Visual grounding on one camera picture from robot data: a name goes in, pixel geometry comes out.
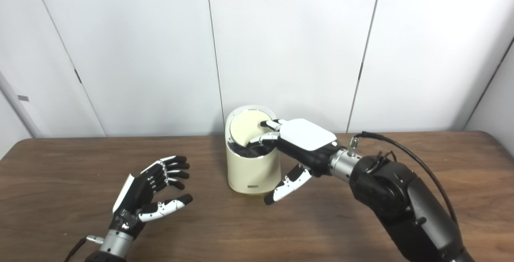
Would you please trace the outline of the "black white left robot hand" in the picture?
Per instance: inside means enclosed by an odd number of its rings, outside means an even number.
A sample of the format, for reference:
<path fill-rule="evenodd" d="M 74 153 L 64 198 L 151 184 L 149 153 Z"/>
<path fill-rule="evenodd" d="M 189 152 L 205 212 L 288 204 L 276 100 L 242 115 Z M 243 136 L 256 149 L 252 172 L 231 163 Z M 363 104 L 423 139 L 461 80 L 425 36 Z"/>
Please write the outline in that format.
<path fill-rule="evenodd" d="M 190 168 L 185 156 L 160 158 L 138 176 L 128 175 L 112 208 L 113 218 L 109 229 L 138 238 L 149 221 L 163 218 L 182 209 L 193 201 L 190 194 L 154 202 L 154 195 L 172 186 L 184 190 L 181 179 L 188 179 Z"/>

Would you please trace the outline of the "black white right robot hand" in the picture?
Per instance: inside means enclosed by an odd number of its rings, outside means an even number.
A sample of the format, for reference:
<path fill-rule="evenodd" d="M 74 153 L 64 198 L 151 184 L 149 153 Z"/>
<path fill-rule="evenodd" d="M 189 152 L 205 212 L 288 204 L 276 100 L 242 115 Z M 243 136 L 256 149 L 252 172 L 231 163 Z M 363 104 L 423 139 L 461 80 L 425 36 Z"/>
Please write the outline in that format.
<path fill-rule="evenodd" d="M 275 189 L 265 195 L 266 205 L 291 194 L 312 177 L 330 176 L 332 157 L 344 149 L 334 133 L 306 119 L 266 120 L 260 126 L 271 131 L 252 138 L 245 145 L 247 149 L 275 148 L 298 162 Z"/>

